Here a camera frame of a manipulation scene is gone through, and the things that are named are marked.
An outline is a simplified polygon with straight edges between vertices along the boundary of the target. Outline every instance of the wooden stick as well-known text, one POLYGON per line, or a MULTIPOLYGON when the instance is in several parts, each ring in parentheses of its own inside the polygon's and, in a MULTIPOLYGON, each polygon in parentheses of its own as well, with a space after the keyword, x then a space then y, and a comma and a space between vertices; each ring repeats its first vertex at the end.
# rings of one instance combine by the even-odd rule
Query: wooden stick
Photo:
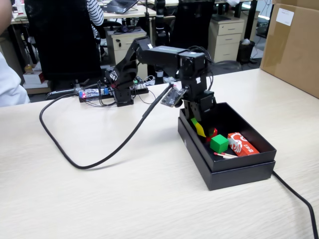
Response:
POLYGON ((235 158, 235 157, 231 157, 231 156, 228 156, 228 155, 224 155, 224 154, 220 154, 220 153, 214 153, 215 155, 218 155, 218 156, 222 156, 223 158, 226 158, 226 159, 231 159, 231 158, 235 158))
POLYGON ((229 156, 229 157, 234 157, 234 158, 237 158, 238 156, 236 156, 236 155, 232 155, 232 154, 228 154, 228 153, 221 153, 221 154, 223 154, 223 155, 225 155, 225 156, 229 156))

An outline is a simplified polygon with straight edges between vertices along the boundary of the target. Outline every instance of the robotic arm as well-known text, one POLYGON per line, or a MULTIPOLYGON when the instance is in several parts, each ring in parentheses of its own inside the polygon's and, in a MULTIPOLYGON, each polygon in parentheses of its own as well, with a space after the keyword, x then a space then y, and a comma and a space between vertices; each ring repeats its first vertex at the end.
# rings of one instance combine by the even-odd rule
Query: robotic arm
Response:
POLYGON ((179 71, 181 85, 186 89, 182 99, 187 119, 195 117, 200 122, 204 112, 215 106, 214 92, 206 90, 206 77, 210 73, 211 62, 205 54, 168 46, 153 48, 148 37, 135 39, 125 58, 113 71, 106 73, 106 79, 111 83, 117 100, 123 92, 127 95, 126 91, 133 85, 138 71, 136 60, 142 64, 161 67, 170 76, 175 76, 179 71))

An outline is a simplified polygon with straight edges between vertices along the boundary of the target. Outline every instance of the trash bin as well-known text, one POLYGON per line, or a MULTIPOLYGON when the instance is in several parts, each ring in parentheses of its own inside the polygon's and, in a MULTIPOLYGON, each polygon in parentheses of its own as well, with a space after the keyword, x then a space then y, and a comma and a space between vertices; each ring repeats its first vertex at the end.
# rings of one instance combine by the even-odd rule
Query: trash bin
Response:
POLYGON ((240 64, 246 64, 250 62, 250 56, 255 46, 255 43, 251 41, 249 45, 243 45, 242 42, 243 41, 240 41, 239 44, 237 61, 240 64))

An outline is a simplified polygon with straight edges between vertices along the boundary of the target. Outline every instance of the striped shirt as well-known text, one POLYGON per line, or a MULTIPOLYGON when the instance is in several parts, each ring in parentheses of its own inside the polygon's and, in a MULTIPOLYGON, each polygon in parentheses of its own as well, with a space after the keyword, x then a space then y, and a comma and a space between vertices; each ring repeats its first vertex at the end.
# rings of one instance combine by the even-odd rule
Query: striped shirt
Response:
MULTIPOLYGON (((103 24, 104 16, 101 7, 99 6, 97 0, 87 0, 88 12, 90 15, 90 20, 95 25, 100 26, 103 24)), ((94 37, 98 35, 98 31, 92 26, 94 37)))

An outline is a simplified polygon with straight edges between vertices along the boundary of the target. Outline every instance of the laptop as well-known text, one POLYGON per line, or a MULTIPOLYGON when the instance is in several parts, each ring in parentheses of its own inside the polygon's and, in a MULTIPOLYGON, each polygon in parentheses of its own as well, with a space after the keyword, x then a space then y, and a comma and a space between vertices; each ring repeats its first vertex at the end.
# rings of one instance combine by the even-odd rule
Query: laptop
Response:
POLYGON ((117 14, 126 13, 131 7, 137 4, 138 0, 112 0, 102 8, 106 12, 115 12, 117 14))

